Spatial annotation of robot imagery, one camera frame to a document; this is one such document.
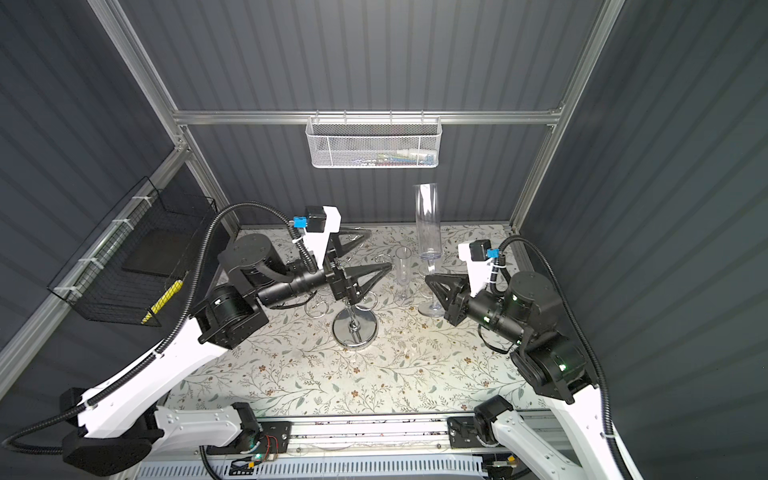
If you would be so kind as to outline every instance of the floral tablecloth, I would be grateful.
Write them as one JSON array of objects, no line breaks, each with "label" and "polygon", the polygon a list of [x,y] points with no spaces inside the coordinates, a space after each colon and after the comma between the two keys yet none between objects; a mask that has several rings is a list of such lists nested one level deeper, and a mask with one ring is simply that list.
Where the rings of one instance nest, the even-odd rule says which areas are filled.
[{"label": "floral tablecloth", "polygon": [[[378,255],[393,255],[400,245],[416,249],[413,226],[371,230],[371,238],[350,254],[350,265],[375,263]],[[285,230],[257,232],[272,240],[285,261],[296,256]],[[501,225],[443,226],[440,268],[465,272],[457,257],[459,243],[488,238],[496,247],[506,236]],[[395,304],[393,272],[374,288],[379,333],[366,348],[348,350],[336,343],[330,326],[343,304],[321,290],[319,299],[329,303],[324,317],[311,318],[302,307],[267,310],[266,327],[182,380],[166,405],[212,409],[244,401],[259,416],[451,412],[502,395],[516,409],[543,408],[509,358],[483,346],[476,323],[467,319],[454,327],[419,315],[416,306],[424,299],[418,293],[423,285],[418,257],[412,265],[413,305]],[[517,271],[511,255],[508,268]],[[490,343],[508,345],[487,330],[485,336]]]}]

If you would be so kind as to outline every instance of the black wire basket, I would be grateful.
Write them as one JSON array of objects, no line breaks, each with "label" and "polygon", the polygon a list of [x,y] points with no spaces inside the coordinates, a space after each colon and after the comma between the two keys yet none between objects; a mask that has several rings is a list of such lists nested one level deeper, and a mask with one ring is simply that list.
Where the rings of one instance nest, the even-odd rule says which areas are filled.
[{"label": "black wire basket", "polygon": [[139,200],[136,207],[112,220],[108,235],[68,264],[74,270],[62,269],[48,290],[85,319],[161,326],[165,319],[175,321],[177,309],[168,307],[184,297],[184,281],[216,204],[167,190],[132,200]]}]

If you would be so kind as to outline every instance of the yellow marker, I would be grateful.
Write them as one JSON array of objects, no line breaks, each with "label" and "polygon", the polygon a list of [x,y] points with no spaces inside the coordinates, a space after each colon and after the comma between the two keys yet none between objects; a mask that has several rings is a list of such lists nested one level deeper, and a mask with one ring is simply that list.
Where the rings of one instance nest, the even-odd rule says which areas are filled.
[{"label": "yellow marker", "polygon": [[[170,300],[170,298],[171,298],[173,295],[175,295],[176,293],[178,293],[178,291],[179,291],[179,290],[181,290],[181,286],[182,286],[182,285],[184,285],[184,282],[183,282],[183,281],[181,281],[181,280],[176,280],[176,281],[174,282],[174,284],[173,284],[173,285],[171,285],[171,286],[170,286],[170,288],[169,288],[168,290],[166,290],[166,291],[165,291],[165,293],[163,294],[163,296],[162,296],[162,297],[160,297],[160,299],[159,299],[157,302],[155,302],[155,304],[152,306],[152,313],[157,313],[157,312],[159,312],[159,311],[160,311],[160,309],[161,309],[161,308],[163,308],[163,306],[164,306],[166,303],[168,303],[168,300]],[[142,323],[146,323],[146,322],[147,322],[147,320],[149,320],[150,318],[152,318],[152,314],[151,314],[151,313],[148,313],[148,314],[147,314],[147,315],[144,317],[144,319],[143,319],[143,320],[141,320],[141,322],[142,322]]]}]

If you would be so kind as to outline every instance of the dark gray wall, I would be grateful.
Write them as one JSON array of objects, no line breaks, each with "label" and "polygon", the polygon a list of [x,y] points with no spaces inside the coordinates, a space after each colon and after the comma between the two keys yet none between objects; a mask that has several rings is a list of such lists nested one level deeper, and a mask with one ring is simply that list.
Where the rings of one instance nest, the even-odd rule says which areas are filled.
[{"label": "dark gray wall", "polygon": [[85,2],[0,2],[0,347],[173,147]]},{"label": "dark gray wall", "polygon": [[[183,110],[548,110],[601,2],[124,2]],[[507,220],[545,127],[446,127],[426,170],[318,170],[303,127],[192,127],[231,200],[345,222],[413,221],[437,180],[443,220]],[[275,223],[238,213],[244,223]]]},{"label": "dark gray wall", "polygon": [[765,478],[767,18],[630,2],[523,227],[649,480]]},{"label": "dark gray wall", "polygon": [[556,108],[599,0],[124,2],[182,110]]},{"label": "dark gray wall", "polygon": [[[0,2],[0,72],[4,346],[67,258],[173,145],[86,2]],[[190,181],[183,171],[179,182]],[[108,378],[162,333],[67,316],[0,401],[0,436],[54,415],[59,393]],[[53,445],[66,431],[37,440]],[[84,476],[59,457],[5,450],[0,472]]]},{"label": "dark gray wall", "polygon": [[[544,125],[443,128],[440,165],[409,169],[312,166],[304,127],[191,128],[230,201],[261,200],[290,215],[336,205],[343,222],[413,222],[412,185],[437,182],[443,221],[506,221],[547,131]],[[237,213],[243,224],[275,217]]]}]

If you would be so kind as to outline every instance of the clear plastic wine glass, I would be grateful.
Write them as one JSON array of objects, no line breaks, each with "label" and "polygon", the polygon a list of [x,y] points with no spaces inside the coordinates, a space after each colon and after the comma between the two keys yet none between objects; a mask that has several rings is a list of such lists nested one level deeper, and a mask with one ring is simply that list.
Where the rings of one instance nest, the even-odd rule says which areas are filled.
[{"label": "clear plastic wine glass", "polygon": [[[427,262],[428,274],[435,273],[435,264],[442,257],[440,213],[437,184],[414,185],[416,198],[416,233],[419,237],[419,256]],[[424,316],[443,316],[445,310],[433,293],[432,298],[419,305]]]},{"label": "clear plastic wine glass", "polygon": [[395,281],[399,287],[395,294],[395,304],[398,306],[408,306],[413,303],[408,288],[411,283],[411,256],[411,249],[408,247],[399,247],[395,250]]}]

